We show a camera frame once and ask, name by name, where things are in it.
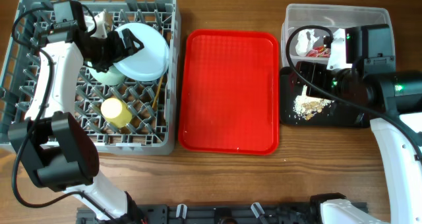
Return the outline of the light blue plate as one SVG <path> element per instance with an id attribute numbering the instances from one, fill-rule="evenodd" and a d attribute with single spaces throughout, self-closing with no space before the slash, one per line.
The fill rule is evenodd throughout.
<path id="1" fill-rule="evenodd" d="M 153 27 L 139 22 L 121 25 L 115 31 L 122 38 L 126 29 L 130 30 L 144 47 L 113 65 L 133 80 L 153 81 L 160 78 L 169 66 L 169 46 L 164 37 Z"/>

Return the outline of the rice and nut scraps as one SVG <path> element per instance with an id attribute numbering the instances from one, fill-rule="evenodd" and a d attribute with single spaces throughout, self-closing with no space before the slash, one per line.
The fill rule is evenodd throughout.
<path id="1" fill-rule="evenodd" d="M 316 114 L 322 113 L 325 107 L 330 107 L 333 103 L 329 99 L 314 98 L 306 95 L 307 86 L 304 86 L 302 92 L 295 97 L 293 101 L 293 112 L 295 119 L 308 121 Z"/>

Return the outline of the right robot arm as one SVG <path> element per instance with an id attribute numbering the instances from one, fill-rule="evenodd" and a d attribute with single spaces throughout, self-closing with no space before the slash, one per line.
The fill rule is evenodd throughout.
<path id="1" fill-rule="evenodd" d="M 371 114 L 371 130 L 382 157 L 391 223 L 421 222 L 421 72 L 397 71 L 387 24 L 345 30 L 346 69 L 315 67 L 300 72 L 308 96 L 330 99 Z"/>

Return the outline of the yellow cup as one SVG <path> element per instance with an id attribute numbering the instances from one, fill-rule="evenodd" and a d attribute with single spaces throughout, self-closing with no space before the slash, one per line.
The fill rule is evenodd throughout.
<path id="1" fill-rule="evenodd" d="M 125 127 L 133 118 L 127 105 L 117 98 L 106 99 L 100 110 L 104 119 L 116 128 Z"/>

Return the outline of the white napkin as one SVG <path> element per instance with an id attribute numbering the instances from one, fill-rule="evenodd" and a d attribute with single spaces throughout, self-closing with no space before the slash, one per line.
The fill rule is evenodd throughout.
<path id="1" fill-rule="evenodd" d="M 314 44 L 319 40 L 315 36 L 314 29 L 305 29 L 298 33 L 297 44 L 295 46 L 296 54 L 298 56 L 306 56 L 312 49 Z"/>

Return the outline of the green bowl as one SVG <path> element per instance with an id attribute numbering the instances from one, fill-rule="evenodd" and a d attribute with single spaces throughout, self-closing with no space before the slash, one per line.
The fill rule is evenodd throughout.
<path id="1" fill-rule="evenodd" d="M 121 73 L 115 66 L 111 66 L 107 72 L 97 72 L 95 69 L 89 68 L 89 73 L 93 78 L 106 86 L 115 86 L 125 81 L 126 76 Z"/>

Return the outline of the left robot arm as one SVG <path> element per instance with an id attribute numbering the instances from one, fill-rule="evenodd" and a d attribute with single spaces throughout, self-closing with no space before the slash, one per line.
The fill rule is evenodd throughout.
<path id="1" fill-rule="evenodd" d="M 28 44 L 40 56 L 35 95 L 24 120 L 8 131 L 14 168 L 24 167 L 35 186 L 56 192 L 59 200 L 79 199 L 99 223 L 146 223 L 131 196 L 100 171 L 96 146 L 75 119 L 76 82 L 85 62 L 106 72 L 144 45 L 128 29 L 97 38 L 85 22 L 90 9 L 78 1 L 56 1 L 49 10 L 55 22 L 37 44 Z"/>

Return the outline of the wooden chopstick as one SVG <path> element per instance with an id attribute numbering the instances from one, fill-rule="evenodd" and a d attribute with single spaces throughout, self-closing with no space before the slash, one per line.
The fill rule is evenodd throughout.
<path id="1" fill-rule="evenodd" d="M 155 109 L 156 106 L 157 106 L 157 100 L 158 100 L 159 95 L 160 95 L 160 90 L 161 90 L 161 87 L 162 87 L 163 80 L 164 80 L 164 75 L 162 75 L 160 77 L 160 80 L 159 80 L 158 85 L 157 85 L 157 88 L 156 88 L 156 95 L 154 97 L 153 104 L 152 104 L 152 108 L 153 109 Z"/>

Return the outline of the red snack wrapper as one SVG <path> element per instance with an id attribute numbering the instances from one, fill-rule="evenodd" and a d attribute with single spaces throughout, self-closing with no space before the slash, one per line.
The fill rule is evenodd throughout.
<path id="1" fill-rule="evenodd" d="M 330 48 L 327 48 L 325 46 L 318 46 L 313 49 L 311 49 L 307 54 L 307 57 L 324 57 L 329 58 L 330 57 Z"/>

